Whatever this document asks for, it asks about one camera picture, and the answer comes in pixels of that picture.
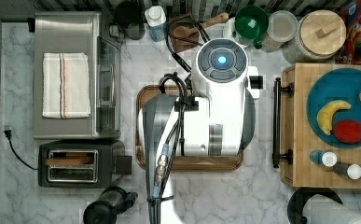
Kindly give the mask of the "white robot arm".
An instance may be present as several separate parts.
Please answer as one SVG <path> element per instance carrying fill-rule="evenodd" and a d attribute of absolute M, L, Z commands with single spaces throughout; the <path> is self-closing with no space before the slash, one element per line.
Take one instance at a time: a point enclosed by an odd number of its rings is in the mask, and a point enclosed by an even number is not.
<path fill-rule="evenodd" d="M 238 43 L 218 38 L 198 50 L 187 80 L 175 72 L 138 113 L 145 153 L 149 224 L 182 224 L 174 210 L 171 171 L 177 157 L 231 157 L 250 144 L 256 123 L 256 70 Z"/>

